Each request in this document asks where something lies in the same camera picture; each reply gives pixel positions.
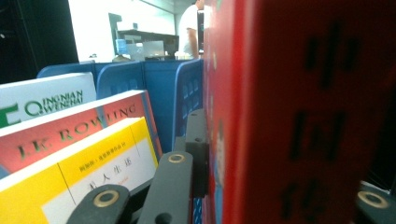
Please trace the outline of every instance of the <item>white wall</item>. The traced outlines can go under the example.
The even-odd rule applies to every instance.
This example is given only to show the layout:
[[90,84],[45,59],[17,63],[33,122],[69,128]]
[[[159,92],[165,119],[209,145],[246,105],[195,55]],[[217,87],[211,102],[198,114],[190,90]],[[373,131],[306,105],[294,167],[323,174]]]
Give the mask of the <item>white wall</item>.
[[180,23],[180,19],[181,19],[182,15],[183,15],[183,13],[175,15],[176,35],[179,35],[179,33],[178,33],[178,24]]
[[122,21],[138,23],[138,30],[175,35],[174,15],[138,0],[69,0],[78,59],[111,62],[114,58],[108,13],[122,16]]

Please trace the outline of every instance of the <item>ceiling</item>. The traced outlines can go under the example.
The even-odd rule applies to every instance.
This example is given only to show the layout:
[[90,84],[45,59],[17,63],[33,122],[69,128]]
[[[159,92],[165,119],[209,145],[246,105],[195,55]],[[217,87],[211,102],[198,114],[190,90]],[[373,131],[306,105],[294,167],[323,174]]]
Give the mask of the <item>ceiling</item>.
[[182,14],[187,7],[189,7],[194,0],[140,0],[147,4],[159,7],[165,11],[173,14]]

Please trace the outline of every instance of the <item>person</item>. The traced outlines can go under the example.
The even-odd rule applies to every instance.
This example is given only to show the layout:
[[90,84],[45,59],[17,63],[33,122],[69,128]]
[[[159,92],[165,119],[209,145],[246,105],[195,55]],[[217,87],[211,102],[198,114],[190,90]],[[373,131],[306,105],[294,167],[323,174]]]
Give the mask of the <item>person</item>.
[[198,58],[198,19],[197,11],[203,10],[205,0],[196,0],[181,16],[178,26],[178,51]]

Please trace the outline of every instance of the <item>book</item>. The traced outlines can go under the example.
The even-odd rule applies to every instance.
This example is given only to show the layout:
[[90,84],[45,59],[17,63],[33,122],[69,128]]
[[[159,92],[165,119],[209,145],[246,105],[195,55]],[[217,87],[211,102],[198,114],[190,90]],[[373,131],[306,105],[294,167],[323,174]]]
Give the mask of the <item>book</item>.
[[96,100],[92,73],[70,73],[0,85],[0,129]]
[[203,222],[350,223],[394,92],[395,4],[206,7]]
[[158,161],[144,118],[127,118],[0,180],[2,223],[65,223],[92,189],[132,190]]
[[145,117],[162,155],[147,91],[126,91],[0,129],[0,178],[125,118]]

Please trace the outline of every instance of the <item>orange book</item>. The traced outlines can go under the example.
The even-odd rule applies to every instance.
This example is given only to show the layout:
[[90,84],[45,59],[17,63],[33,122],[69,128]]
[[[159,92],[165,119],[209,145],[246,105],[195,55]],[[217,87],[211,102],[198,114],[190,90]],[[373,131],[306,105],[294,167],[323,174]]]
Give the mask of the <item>orange book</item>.
[[349,223],[394,91],[395,3],[205,10],[204,223]]
[[145,117],[162,155],[147,91],[127,91],[0,129],[1,177],[39,161],[121,119]]

